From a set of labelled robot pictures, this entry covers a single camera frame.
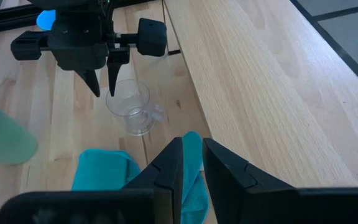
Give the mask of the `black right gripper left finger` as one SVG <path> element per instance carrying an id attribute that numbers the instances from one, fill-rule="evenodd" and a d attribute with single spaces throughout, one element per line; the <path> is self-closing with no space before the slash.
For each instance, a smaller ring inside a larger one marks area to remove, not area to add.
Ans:
<path id="1" fill-rule="evenodd" d="M 174 138 L 121 190 L 28 192 L 9 199 L 0 223 L 179 223 L 183 141 Z"/>

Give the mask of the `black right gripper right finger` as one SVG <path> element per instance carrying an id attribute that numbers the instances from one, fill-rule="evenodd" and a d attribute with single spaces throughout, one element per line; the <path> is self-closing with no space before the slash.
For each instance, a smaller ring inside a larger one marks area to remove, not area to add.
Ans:
<path id="1" fill-rule="evenodd" d="M 358 187 L 296 188 L 211 138 L 203 165 L 219 223 L 358 223 Z"/>

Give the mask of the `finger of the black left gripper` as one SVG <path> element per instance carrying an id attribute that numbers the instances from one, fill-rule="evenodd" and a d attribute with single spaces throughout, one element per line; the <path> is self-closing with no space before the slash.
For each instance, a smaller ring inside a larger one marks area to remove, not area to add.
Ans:
<path id="1" fill-rule="evenodd" d="M 118 74 L 122 65 L 128 64 L 130 61 L 130 47 L 120 47 L 118 49 L 110 49 L 107 59 L 108 81 L 110 95 L 114 96 Z"/>
<path id="2" fill-rule="evenodd" d="M 75 70 L 96 97 L 100 97 L 99 82 L 94 70 Z"/>

